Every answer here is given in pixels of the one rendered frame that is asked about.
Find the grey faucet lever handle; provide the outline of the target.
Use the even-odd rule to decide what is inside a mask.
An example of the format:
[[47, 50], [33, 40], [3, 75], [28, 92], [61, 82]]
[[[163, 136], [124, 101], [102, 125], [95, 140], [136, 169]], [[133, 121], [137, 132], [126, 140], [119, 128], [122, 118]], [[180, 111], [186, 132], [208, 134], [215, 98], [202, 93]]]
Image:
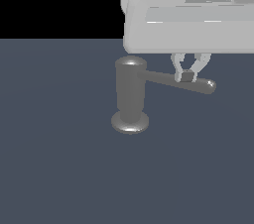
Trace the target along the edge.
[[203, 94], [211, 94], [216, 88], [216, 83], [211, 79], [197, 78], [196, 81], [192, 81], [194, 72], [189, 69], [184, 70], [180, 82], [175, 81], [175, 76], [173, 74], [163, 72], [142, 70], [139, 71], [137, 75], [141, 79]]

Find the white gripper block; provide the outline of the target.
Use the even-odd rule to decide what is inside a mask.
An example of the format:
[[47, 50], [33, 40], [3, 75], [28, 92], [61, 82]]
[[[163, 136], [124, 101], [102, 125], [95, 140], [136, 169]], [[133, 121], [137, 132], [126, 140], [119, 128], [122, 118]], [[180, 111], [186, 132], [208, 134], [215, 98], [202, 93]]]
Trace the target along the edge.
[[[191, 81], [211, 54], [254, 54], [254, 3], [121, 0], [129, 54], [195, 54]], [[186, 82], [184, 54], [172, 54], [175, 81]]]

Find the grey faucet post with base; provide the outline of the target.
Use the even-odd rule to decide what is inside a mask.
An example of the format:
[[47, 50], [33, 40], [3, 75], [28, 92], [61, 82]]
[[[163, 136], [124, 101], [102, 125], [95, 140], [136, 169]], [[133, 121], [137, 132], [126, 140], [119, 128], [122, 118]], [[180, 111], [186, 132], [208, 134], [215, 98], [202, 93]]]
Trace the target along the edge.
[[115, 62], [118, 111], [112, 116], [112, 127], [123, 134], [133, 135], [145, 131], [149, 117], [143, 112], [145, 79], [138, 72], [147, 68], [147, 62], [138, 56], [124, 56]]

